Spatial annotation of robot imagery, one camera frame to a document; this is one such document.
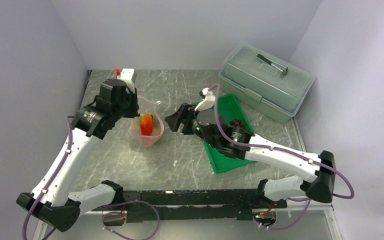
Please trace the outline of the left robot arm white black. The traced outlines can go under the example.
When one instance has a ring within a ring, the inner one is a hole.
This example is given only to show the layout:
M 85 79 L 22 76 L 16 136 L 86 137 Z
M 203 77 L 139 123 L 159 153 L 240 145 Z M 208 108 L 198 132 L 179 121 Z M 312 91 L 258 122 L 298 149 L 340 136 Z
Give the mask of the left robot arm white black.
M 50 169 L 31 192 L 22 192 L 16 203 L 60 232 L 69 230 L 79 216 L 101 206 L 119 209 L 123 187 L 104 180 L 84 191 L 71 191 L 86 158 L 121 118 L 139 116 L 135 79 L 106 79 L 92 103 L 81 107 L 69 122 L 68 136 Z

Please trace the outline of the aluminium frame rail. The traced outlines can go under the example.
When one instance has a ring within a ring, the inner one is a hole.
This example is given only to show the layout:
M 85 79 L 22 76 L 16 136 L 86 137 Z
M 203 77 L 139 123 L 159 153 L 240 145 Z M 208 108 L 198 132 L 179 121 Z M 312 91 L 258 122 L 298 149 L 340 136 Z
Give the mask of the aluminium frame rail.
M 51 226 L 53 231 L 60 232 L 66 232 L 81 215 L 94 210 L 103 212 L 103 220 L 117 215 L 128 223 L 149 221 L 151 214 L 155 214 L 157 222 L 236 218 L 253 220 L 260 227 L 274 231 L 274 209 L 287 208 L 287 201 L 330 204 L 334 197 L 338 172 L 331 152 L 323 151 L 310 157 L 304 150 L 272 144 L 251 149 L 248 154 L 256 162 L 273 164 L 275 160 L 298 159 L 303 166 L 315 165 L 315 180 L 307 182 L 299 176 L 263 179 L 256 189 L 128 191 L 105 180 L 85 191 L 70 191 L 72 177 L 97 141 L 80 129 L 69 130 L 48 173 L 33 192 L 22 193 L 17 204 Z

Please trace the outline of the red mango fruit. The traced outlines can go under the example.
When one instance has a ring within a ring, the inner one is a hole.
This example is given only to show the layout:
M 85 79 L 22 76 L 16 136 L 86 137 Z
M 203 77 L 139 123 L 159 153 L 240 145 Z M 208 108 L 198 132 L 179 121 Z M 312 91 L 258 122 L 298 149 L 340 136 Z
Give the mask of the red mango fruit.
M 151 136 L 154 129 L 154 117 L 151 114 L 143 114 L 140 117 L 140 132 L 143 136 Z

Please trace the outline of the pale green lidded storage box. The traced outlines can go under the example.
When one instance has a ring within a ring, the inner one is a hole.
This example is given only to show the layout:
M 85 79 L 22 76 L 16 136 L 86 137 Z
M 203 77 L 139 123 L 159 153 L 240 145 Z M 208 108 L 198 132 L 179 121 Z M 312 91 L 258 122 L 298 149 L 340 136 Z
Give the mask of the pale green lidded storage box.
M 255 46 L 242 43 L 224 60 L 221 89 L 284 124 L 293 118 L 316 77 Z

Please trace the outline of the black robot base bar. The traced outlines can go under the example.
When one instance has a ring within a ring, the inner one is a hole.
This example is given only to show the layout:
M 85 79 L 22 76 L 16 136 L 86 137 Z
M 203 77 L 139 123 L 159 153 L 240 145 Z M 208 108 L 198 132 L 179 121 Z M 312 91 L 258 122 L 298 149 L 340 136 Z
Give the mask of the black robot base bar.
M 119 203 L 97 211 L 126 212 L 127 223 L 160 220 L 236 219 L 250 221 L 258 211 L 285 209 L 287 202 L 269 202 L 255 189 L 126 190 Z

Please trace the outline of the clear zip top bag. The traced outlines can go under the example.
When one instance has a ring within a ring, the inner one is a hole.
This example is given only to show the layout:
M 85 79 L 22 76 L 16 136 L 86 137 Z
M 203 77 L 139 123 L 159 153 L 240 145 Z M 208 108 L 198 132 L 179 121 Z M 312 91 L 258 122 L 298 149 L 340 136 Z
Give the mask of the clear zip top bag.
M 138 96 L 137 103 L 139 116 L 130 121 L 126 136 L 132 144 L 150 147 L 161 138 L 165 130 L 160 116 L 162 101 Z

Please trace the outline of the purple grape bunch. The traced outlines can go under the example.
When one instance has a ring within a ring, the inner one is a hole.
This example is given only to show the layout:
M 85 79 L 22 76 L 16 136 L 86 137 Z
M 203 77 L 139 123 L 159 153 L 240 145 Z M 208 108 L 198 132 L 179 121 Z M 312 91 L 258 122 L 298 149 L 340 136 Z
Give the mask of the purple grape bunch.
M 242 120 L 239 119 L 233 119 L 232 121 L 229 122 L 230 126 L 232 128 L 245 128 L 245 123 Z

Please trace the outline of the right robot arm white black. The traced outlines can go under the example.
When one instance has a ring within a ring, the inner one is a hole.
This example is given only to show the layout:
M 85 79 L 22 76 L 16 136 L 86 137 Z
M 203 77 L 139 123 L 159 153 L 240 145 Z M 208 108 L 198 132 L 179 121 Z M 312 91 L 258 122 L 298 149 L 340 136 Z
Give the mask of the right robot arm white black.
M 255 200 L 262 208 L 300 196 L 319 203 L 333 201 L 335 157 L 329 151 L 316 154 L 279 145 L 234 125 L 232 121 L 227 123 L 223 116 L 216 117 L 211 108 L 196 111 L 187 103 L 164 120 L 172 132 L 177 132 L 183 125 L 182 134 L 200 137 L 228 158 L 260 162 L 292 173 L 292 177 L 260 181 Z

